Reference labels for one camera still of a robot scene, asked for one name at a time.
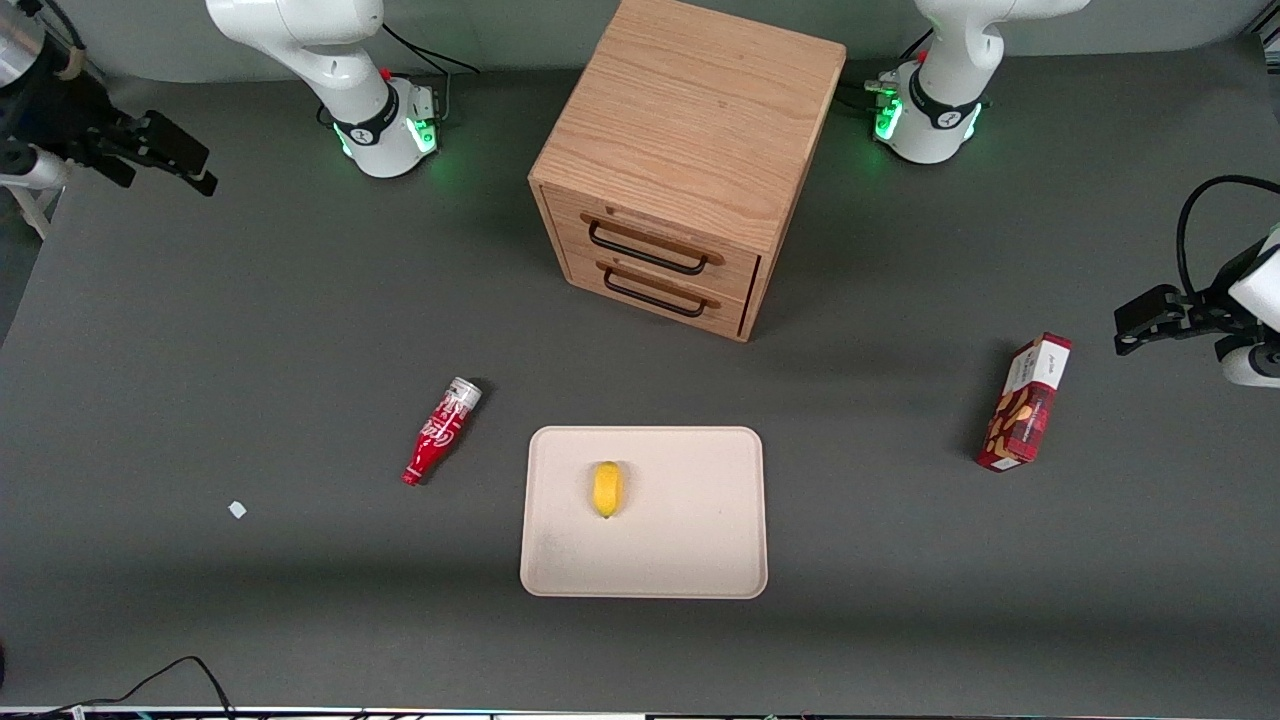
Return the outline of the robot left gripper body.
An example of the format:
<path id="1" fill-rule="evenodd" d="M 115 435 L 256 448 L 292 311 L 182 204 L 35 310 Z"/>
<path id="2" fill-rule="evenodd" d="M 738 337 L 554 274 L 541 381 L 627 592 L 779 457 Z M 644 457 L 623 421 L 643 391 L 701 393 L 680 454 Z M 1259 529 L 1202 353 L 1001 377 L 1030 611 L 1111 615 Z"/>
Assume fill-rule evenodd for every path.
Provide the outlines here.
<path id="1" fill-rule="evenodd" d="M 1279 332 L 1279 227 L 1236 256 L 1238 278 L 1228 293 L 1261 325 Z"/>

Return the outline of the robot right gripper body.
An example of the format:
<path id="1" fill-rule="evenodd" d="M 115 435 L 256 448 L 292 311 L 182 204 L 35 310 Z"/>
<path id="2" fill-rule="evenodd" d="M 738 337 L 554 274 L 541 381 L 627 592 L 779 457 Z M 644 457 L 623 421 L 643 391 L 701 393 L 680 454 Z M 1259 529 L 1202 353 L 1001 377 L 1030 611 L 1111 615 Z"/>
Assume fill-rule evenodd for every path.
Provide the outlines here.
<path id="1" fill-rule="evenodd" d="M 127 117 L 92 76 L 60 79 L 69 54 L 46 42 L 26 73 L 3 86 L 3 174 L 33 170 L 37 151 L 96 170 L 96 151 L 124 147 L 118 124 Z"/>

